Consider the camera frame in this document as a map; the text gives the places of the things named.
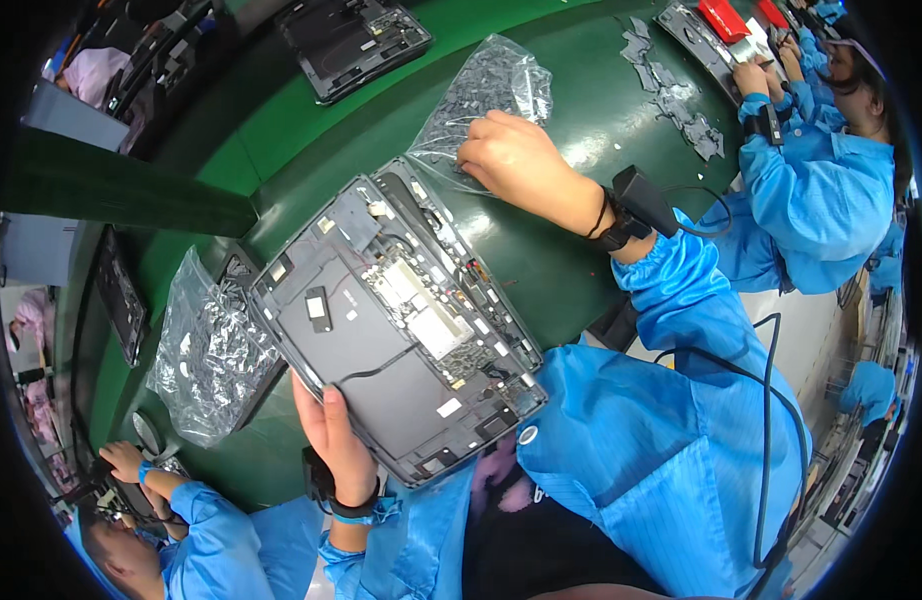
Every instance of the hand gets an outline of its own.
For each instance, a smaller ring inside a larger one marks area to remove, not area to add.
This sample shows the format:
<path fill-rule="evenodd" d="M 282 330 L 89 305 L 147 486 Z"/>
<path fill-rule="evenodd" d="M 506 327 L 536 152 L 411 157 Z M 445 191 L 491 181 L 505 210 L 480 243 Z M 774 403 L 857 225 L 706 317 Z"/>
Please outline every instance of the hand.
<path fill-rule="evenodd" d="M 151 508 L 155 510 L 155 515 L 157 515 L 158 519 L 167 519 L 171 516 L 171 507 L 164 496 L 157 493 L 151 487 L 145 486 L 143 483 L 139 483 L 138 485 L 141 486 L 144 498 L 147 498 L 148 502 L 151 503 Z"/>
<path fill-rule="evenodd" d="M 765 69 L 753 60 L 740 62 L 734 67 L 734 83 L 737 85 L 737 91 L 741 92 L 742 98 L 746 98 L 748 94 L 770 95 Z"/>
<path fill-rule="evenodd" d="M 767 58 L 757 54 L 754 57 L 754 62 L 759 66 L 767 62 Z M 771 102 L 781 102 L 785 99 L 785 90 L 781 88 L 781 79 L 778 78 L 778 71 L 774 69 L 773 64 L 769 64 L 767 67 L 761 67 L 761 70 L 764 71 L 764 78 L 767 81 L 767 90 L 768 96 L 771 98 Z"/>
<path fill-rule="evenodd" d="M 345 506 L 361 506 L 375 491 L 378 463 L 352 431 L 344 396 L 334 386 L 325 387 L 322 405 L 294 369 L 291 384 L 304 435 L 334 476 L 334 497 Z"/>
<path fill-rule="evenodd" d="M 124 483 L 139 483 L 138 467 L 142 465 L 144 457 L 140 450 L 131 445 L 131 442 L 115 441 L 105 445 L 98 453 L 101 458 L 114 466 L 110 474 L 115 479 Z"/>
<path fill-rule="evenodd" d="M 781 48 L 789 49 L 794 54 L 794 58 L 801 61 L 801 46 L 798 45 L 798 42 L 794 41 L 794 37 L 791 37 L 790 34 L 784 38 L 783 42 L 780 42 L 780 48 L 778 48 L 778 50 L 780 51 Z"/>
<path fill-rule="evenodd" d="M 458 164 L 491 193 L 520 209 L 579 235 L 598 222 L 604 191 L 578 174 L 539 126 L 500 110 L 489 110 L 467 130 Z M 615 221 L 605 212 L 598 237 Z"/>
<path fill-rule="evenodd" d="M 790 47 L 781 46 L 778 49 L 778 58 L 780 58 L 780 63 L 784 66 L 784 72 L 787 73 L 788 79 L 792 82 L 803 82 L 805 80 L 805 76 L 801 72 L 801 63 L 798 62 L 797 56 L 794 55 L 794 51 Z"/>

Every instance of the hat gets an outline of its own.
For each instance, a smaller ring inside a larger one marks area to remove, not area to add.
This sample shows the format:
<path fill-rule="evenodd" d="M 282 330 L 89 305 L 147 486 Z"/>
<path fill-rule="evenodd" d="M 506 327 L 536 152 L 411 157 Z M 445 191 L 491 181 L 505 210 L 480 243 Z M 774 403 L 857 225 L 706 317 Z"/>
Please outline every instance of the hat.
<path fill-rule="evenodd" d="M 882 70 L 881 66 L 875 62 L 875 59 L 871 56 L 871 54 L 868 54 L 868 51 L 865 50 L 864 46 L 856 39 L 828 39 L 825 40 L 824 43 L 831 44 L 832 46 L 851 46 L 864 57 L 865 61 L 870 63 L 871 66 L 875 67 L 875 71 L 877 71 L 877 74 L 880 75 L 882 79 L 887 81 L 887 77 L 885 77 L 885 71 Z"/>
<path fill-rule="evenodd" d="M 115 600 L 131 600 L 127 595 L 117 587 L 115 584 L 108 579 L 108 576 L 105 575 L 104 571 L 101 570 L 101 567 L 95 564 L 95 561 L 92 557 L 88 556 L 88 551 L 85 550 L 84 540 L 81 537 L 81 509 L 74 509 L 74 515 L 71 520 L 71 524 L 64 529 L 64 535 L 67 537 L 67 540 L 71 542 L 71 546 L 74 546 L 75 551 L 77 551 L 78 556 L 81 557 L 82 562 L 87 565 L 87 569 L 94 575 L 94 578 L 101 583 L 101 587 L 104 588 L 107 595 Z"/>

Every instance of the black device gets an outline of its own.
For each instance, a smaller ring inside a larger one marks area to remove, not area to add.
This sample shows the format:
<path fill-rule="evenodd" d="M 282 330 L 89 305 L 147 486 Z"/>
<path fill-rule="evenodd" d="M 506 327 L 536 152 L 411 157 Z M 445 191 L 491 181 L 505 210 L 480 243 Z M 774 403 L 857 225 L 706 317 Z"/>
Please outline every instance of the black device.
<path fill-rule="evenodd" d="M 407 8 L 377 0 L 305 0 L 275 23 L 322 105 L 417 59 L 432 41 Z"/>
<path fill-rule="evenodd" d="M 785 145 L 785 138 L 781 135 L 781 118 L 772 104 L 763 104 L 756 116 L 748 115 L 744 119 L 744 137 L 755 134 L 767 138 L 772 146 Z"/>
<path fill-rule="evenodd" d="M 147 330 L 148 309 L 125 266 L 115 229 L 110 225 L 101 238 L 95 283 L 124 362 L 133 368 L 138 365 L 138 351 Z"/>
<path fill-rule="evenodd" d="M 609 253 L 619 250 L 632 235 L 644 239 L 652 229 L 665 237 L 678 233 L 680 223 L 662 197 L 662 190 L 651 183 L 641 169 L 631 165 L 616 174 L 611 185 L 613 189 L 603 188 L 604 205 L 598 224 L 609 207 L 614 214 L 614 224 L 592 240 L 601 250 Z"/>

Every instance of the green workbench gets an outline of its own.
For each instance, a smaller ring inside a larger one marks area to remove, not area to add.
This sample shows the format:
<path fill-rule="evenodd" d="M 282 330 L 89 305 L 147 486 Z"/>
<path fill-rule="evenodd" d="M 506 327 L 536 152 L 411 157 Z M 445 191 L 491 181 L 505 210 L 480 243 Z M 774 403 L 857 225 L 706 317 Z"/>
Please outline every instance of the green workbench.
<path fill-rule="evenodd" d="M 268 260 L 355 174 L 370 173 L 407 150 L 475 45 L 490 33 L 502 33 L 533 52 L 553 73 L 554 107 L 547 132 L 578 171 L 608 183 L 613 174 L 636 164 L 661 186 L 703 185 L 720 191 L 738 173 L 741 138 L 727 97 L 676 41 L 650 25 L 655 48 L 649 57 L 685 83 L 678 90 L 688 110 L 706 114 L 724 134 L 727 158 L 716 156 L 706 164 L 671 121 L 658 116 L 657 108 L 648 103 L 653 94 L 642 90 L 634 68 L 620 56 L 626 43 L 622 33 L 630 29 L 627 18 L 649 22 L 662 6 L 648 0 L 429 0 L 412 8 L 435 37 L 424 57 L 330 107 L 314 103 L 299 72 L 271 90 L 273 95 L 245 120 L 245 106 L 257 102 L 250 97 L 251 85 L 263 90 L 273 86 L 259 73 L 266 66 L 270 72 L 284 73 L 290 63 L 277 40 L 263 41 L 234 63 L 199 108 L 179 124 L 155 163 L 251 194 L 260 219 L 242 242 Z M 231 133 L 211 150 L 210 159 L 193 164 L 191 157 L 205 152 L 205 137 L 212 137 L 202 134 L 205 128 L 223 129 L 234 118 L 241 121 L 231 125 Z M 496 198 L 448 192 L 443 198 L 494 275 L 502 282 L 516 281 L 505 290 L 543 347 L 575 338 L 618 298 L 608 259 L 582 240 Z M 692 191 L 670 200 L 693 218 L 711 203 L 703 192 Z M 138 239 L 135 271 L 151 308 L 152 333 L 135 369 L 124 364 L 110 334 L 99 342 L 103 352 L 93 349 L 99 358 L 78 363 L 79 386 L 91 385 L 89 364 L 96 373 L 93 403 L 84 408 L 91 445 L 133 440 L 130 415 L 141 408 L 161 433 L 180 444 L 179 458 L 192 475 L 245 509 L 299 496 L 304 490 L 301 451 L 307 442 L 287 377 L 247 427 L 211 449 L 178 438 L 167 408 L 144 387 L 168 285 L 184 252 L 197 245 L 211 269 L 223 257 L 225 241 L 174 231 L 127 234 Z M 81 354 L 90 354 L 85 345 L 82 342 Z M 88 381 L 81 383 L 86 374 Z"/>

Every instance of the clear plastic bag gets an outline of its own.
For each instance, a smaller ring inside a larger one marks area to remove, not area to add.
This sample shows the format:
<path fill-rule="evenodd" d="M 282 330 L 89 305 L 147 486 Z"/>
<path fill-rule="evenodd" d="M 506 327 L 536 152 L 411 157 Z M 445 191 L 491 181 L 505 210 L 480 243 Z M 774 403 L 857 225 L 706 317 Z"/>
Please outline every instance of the clear plastic bag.
<path fill-rule="evenodd" d="M 234 430 L 281 354 L 248 315 L 245 292 L 217 285 L 192 246 L 171 280 L 146 386 L 178 434 L 208 448 Z"/>
<path fill-rule="evenodd" d="M 467 58 L 414 138 L 407 156 L 452 189 L 490 195 L 455 160 L 468 126 L 491 109 L 545 126 L 551 115 L 551 71 L 534 54 L 492 33 Z"/>

